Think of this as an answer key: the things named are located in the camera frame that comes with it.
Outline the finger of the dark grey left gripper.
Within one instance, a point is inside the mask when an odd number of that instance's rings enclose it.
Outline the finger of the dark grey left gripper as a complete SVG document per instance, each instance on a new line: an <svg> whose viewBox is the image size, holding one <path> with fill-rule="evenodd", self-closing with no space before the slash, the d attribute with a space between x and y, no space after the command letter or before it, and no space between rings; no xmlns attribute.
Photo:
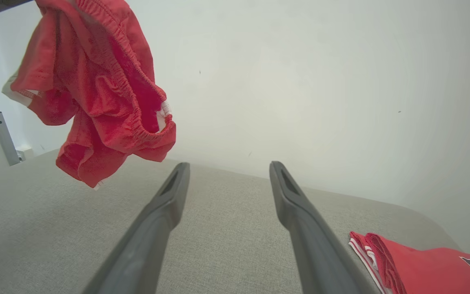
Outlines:
<svg viewBox="0 0 470 294"><path fill-rule="evenodd" d="M31 0L0 0L0 13L28 2Z"/></svg>

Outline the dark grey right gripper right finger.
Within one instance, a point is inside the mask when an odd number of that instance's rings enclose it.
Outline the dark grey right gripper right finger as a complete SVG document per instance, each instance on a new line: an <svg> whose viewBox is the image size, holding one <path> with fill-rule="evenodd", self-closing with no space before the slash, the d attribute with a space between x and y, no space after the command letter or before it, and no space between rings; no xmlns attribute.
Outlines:
<svg viewBox="0 0 470 294"><path fill-rule="evenodd" d="M289 231L304 294L373 294L367 277L286 166L272 161L269 178L280 223Z"/></svg>

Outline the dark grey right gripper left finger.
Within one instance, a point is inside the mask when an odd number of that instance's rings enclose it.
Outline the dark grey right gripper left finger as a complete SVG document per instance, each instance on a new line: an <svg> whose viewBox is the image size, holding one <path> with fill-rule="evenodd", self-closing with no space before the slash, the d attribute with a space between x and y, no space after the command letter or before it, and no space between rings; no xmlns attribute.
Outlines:
<svg viewBox="0 0 470 294"><path fill-rule="evenodd" d="M85 294L154 294L168 237L183 214L190 164L179 163L116 244Z"/></svg>

